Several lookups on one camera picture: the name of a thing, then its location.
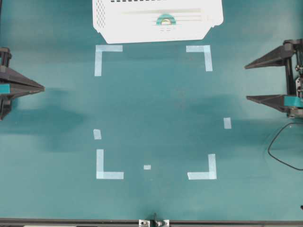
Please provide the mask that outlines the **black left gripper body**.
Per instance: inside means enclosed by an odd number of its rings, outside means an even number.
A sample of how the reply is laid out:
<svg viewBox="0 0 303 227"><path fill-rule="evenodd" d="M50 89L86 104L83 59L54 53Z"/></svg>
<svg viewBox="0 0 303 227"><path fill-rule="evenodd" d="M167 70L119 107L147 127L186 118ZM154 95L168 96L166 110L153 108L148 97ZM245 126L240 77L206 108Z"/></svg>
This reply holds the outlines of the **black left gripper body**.
<svg viewBox="0 0 303 227"><path fill-rule="evenodd" d="M9 66L12 58L10 49L7 47L0 48L0 71L4 72ZM10 95L10 82L7 79L0 79L0 120L2 121L12 109L12 100Z"/></svg>

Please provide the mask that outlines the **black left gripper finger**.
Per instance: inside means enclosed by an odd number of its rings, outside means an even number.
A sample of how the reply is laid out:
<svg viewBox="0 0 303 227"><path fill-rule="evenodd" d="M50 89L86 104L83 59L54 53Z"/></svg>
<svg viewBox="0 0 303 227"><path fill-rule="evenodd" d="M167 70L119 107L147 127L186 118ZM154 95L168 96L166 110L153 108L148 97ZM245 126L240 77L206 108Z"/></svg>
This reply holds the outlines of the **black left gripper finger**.
<svg viewBox="0 0 303 227"><path fill-rule="evenodd" d="M21 84L21 85L37 87L37 88L44 88L44 86L42 86L41 84L25 77L19 72L6 66L0 67L0 80L8 83Z"/></svg>
<svg viewBox="0 0 303 227"><path fill-rule="evenodd" d="M44 88L38 88L38 87L27 87L27 86L23 86L23 87L1 86L0 87L0 94L7 96L33 95L44 91L45 91Z"/></svg>

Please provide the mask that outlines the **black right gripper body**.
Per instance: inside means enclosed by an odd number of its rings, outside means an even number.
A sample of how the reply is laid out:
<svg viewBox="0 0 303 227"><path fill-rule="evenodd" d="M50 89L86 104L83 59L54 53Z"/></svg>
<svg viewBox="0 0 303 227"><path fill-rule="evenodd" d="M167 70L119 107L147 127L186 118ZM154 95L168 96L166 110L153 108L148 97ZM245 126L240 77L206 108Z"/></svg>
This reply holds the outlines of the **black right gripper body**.
<svg viewBox="0 0 303 227"><path fill-rule="evenodd" d="M287 95L284 106L289 118L303 117L303 40L287 40L289 53L285 60Z"/></svg>

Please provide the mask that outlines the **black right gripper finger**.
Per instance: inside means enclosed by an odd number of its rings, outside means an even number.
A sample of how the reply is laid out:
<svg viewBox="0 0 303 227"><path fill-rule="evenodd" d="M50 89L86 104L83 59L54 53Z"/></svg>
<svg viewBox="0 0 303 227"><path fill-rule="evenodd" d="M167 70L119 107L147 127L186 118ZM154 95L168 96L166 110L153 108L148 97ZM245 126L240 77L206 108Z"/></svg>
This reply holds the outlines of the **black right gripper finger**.
<svg viewBox="0 0 303 227"><path fill-rule="evenodd" d="M274 109L295 109L303 108L303 101L297 96L288 95L265 95L265 96L246 96L250 101L263 104Z"/></svg>
<svg viewBox="0 0 303 227"><path fill-rule="evenodd" d="M294 48L291 44L285 44L275 48L264 56L254 60L246 65L245 69L263 68L271 66L285 66L287 60L291 59L294 54Z"/></svg>

